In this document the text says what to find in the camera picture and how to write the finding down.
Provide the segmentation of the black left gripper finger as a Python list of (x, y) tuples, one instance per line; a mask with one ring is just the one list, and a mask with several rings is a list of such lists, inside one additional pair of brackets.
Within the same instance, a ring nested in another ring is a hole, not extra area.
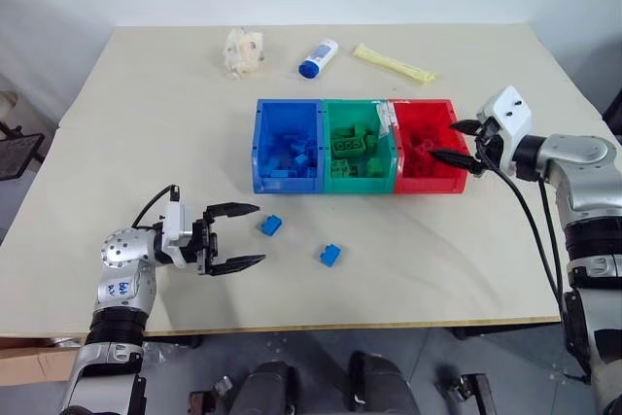
[(203, 220), (212, 224), (218, 217), (242, 217), (257, 212), (259, 207), (250, 203), (226, 202), (208, 205), (203, 212)]
[(206, 260), (205, 262), (205, 274), (216, 277), (222, 276), (226, 274), (236, 273), (243, 271), (253, 265), (256, 265), (263, 261), (266, 258), (266, 255), (248, 255), (241, 257), (234, 257), (225, 259), (223, 261), (218, 262), (218, 257), (213, 256)]

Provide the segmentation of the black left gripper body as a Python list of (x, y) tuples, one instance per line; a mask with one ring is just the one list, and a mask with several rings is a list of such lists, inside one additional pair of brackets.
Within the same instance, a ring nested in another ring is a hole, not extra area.
[(200, 275), (215, 275), (213, 259), (218, 255), (217, 234), (212, 232), (212, 217), (203, 217), (192, 224), (191, 237), (185, 247), (181, 247), (183, 259), (195, 264)]

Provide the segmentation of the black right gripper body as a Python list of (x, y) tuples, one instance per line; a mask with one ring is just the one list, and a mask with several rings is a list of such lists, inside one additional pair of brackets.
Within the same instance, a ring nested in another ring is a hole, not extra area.
[(482, 176), (486, 171), (501, 173), (500, 162), (503, 151), (501, 126), (493, 119), (478, 121), (475, 131), (475, 176)]

